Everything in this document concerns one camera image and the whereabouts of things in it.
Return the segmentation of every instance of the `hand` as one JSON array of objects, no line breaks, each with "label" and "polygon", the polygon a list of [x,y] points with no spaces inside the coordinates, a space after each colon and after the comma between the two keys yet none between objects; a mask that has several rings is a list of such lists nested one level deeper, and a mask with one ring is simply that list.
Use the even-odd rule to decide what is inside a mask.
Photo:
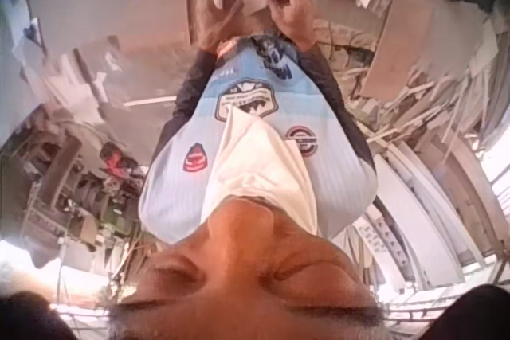
[{"label": "hand", "polygon": [[277,0],[268,0],[271,18],[301,51],[308,51],[317,42],[313,30],[315,4],[313,0],[289,1],[290,4],[282,6]]},{"label": "hand", "polygon": [[216,53],[220,42],[235,34],[235,26],[241,17],[242,1],[237,1],[229,11],[220,10],[214,0],[198,1],[198,46],[207,52]]}]

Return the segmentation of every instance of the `black sleeve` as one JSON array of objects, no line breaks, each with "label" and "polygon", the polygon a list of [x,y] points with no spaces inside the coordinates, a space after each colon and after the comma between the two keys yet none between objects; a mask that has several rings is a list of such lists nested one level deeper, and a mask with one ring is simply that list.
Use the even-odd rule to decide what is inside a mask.
[{"label": "black sleeve", "polygon": [[165,123],[161,130],[152,161],[168,141],[190,120],[214,72],[216,60],[216,55],[202,50],[198,51],[198,55],[177,93],[172,119]]},{"label": "black sleeve", "polygon": [[375,170],[374,159],[367,141],[356,125],[353,116],[345,109],[342,92],[319,45],[315,44],[306,52],[299,52],[298,64],[323,94],[345,131],[356,155]]}]

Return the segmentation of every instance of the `nose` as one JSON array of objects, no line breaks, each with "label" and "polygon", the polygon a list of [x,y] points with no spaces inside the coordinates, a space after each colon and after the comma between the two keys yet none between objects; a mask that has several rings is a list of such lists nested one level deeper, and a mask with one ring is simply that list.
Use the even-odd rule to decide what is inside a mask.
[{"label": "nose", "polygon": [[260,275],[273,242],[274,218],[270,208],[241,198],[216,209],[207,221],[215,274],[223,279]]}]

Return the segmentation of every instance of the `white face mask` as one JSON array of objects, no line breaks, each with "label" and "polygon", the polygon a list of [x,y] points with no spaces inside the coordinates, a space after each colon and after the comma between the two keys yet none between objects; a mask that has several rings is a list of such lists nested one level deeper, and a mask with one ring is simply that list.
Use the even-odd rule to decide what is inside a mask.
[{"label": "white face mask", "polygon": [[262,197],[317,234],[316,199],[296,141],[284,141],[262,119],[236,107],[229,107],[201,222],[228,196]]}]

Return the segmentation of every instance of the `logo patch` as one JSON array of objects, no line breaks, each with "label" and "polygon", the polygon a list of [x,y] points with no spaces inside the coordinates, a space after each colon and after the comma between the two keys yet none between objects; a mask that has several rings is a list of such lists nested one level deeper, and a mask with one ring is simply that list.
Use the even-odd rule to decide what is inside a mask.
[{"label": "logo patch", "polygon": [[319,147],[315,133],[307,127],[302,127],[300,125],[291,127],[285,135],[285,138],[296,141],[297,147],[299,147],[303,157],[313,156]]},{"label": "logo patch", "polygon": [[207,155],[201,144],[195,143],[190,148],[186,158],[184,158],[184,166],[182,168],[187,173],[196,173],[207,168]]},{"label": "logo patch", "polygon": [[265,117],[278,110],[273,89],[262,81],[254,80],[243,80],[218,97],[217,120],[226,121],[229,105],[258,117]]}]

